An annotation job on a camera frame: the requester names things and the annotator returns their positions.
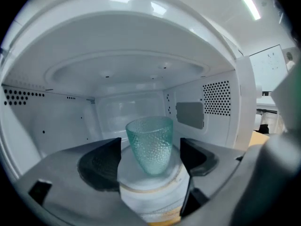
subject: textured glass tumbler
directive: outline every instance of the textured glass tumbler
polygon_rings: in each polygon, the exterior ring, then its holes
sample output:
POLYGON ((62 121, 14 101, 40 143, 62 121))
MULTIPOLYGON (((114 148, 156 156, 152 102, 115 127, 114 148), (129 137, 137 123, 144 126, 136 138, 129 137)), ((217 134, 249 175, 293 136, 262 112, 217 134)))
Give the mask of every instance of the textured glass tumbler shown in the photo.
POLYGON ((150 175, 164 172, 173 146, 173 120, 165 116, 145 117, 127 124, 126 130, 143 170, 150 175))

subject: wooden surface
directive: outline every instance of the wooden surface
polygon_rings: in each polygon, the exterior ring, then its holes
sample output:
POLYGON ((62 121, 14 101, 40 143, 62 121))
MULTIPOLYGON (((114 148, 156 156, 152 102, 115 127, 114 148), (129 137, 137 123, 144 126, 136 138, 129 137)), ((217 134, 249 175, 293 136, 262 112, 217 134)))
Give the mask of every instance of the wooden surface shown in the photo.
MULTIPOLYGON (((251 140, 250 140, 250 143, 249 143, 249 146, 252 146, 252 145, 262 145, 264 144, 267 140, 269 139, 268 136, 264 135, 264 134, 261 134, 261 133, 258 133, 256 131, 253 131, 252 133, 252 137, 251 137, 251 140)), ((180 212, 181 210, 181 207, 178 207, 168 213, 173 213, 175 211, 178 211, 180 212)), ((181 217, 180 216, 176 216, 175 218, 173 218, 172 220, 168 220, 168 221, 165 221, 165 222, 157 222, 157 223, 149 223, 150 226, 167 226, 167 225, 172 225, 172 224, 175 224, 177 222, 180 222, 181 220, 181 217)))

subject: green glass cup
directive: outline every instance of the green glass cup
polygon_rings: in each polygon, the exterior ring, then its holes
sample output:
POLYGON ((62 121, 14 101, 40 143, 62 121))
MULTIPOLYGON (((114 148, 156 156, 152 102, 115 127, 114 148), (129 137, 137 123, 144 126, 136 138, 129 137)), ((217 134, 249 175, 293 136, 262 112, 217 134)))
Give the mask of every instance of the green glass cup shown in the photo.
POLYGON ((144 117, 128 123, 126 130, 143 170, 149 175, 164 172, 173 146, 173 120, 165 116, 144 117))

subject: glass rim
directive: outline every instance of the glass rim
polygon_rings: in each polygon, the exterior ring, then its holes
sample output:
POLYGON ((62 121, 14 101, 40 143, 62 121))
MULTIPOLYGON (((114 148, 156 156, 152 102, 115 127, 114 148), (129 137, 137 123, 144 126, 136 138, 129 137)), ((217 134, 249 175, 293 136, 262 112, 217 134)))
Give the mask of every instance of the glass rim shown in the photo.
POLYGON ((159 130, 162 130, 162 129, 168 127, 168 126, 164 126, 164 127, 159 128, 159 129, 156 129, 156 130, 149 130, 149 131, 143 131, 143 132, 136 132, 136 131, 130 130, 130 129, 128 128, 128 126, 129 126, 130 124, 132 124, 133 122, 136 122, 136 121, 139 121, 139 120, 143 120, 143 119, 146 119, 146 118, 164 118, 164 119, 167 119, 168 121, 171 121, 172 123, 174 122, 173 119, 169 118, 168 116, 163 116, 163 115, 157 115, 157 116, 145 116, 145 117, 138 118, 138 119, 136 119, 136 120, 131 121, 130 123, 128 123, 128 124, 126 125, 126 130, 131 131, 131 132, 133 132, 133 133, 146 134, 146 133, 153 133, 153 132, 156 132, 156 131, 159 131, 159 130))

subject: whiteboard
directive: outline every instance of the whiteboard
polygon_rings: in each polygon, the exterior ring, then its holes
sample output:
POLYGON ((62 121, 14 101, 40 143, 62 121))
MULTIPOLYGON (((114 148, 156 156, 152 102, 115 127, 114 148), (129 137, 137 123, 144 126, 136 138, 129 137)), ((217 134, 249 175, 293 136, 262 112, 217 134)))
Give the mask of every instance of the whiteboard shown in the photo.
POLYGON ((256 84, 262 91, 273 91, 287 75, 287 68, 280 45, 251 55, 250 60, 256 84))

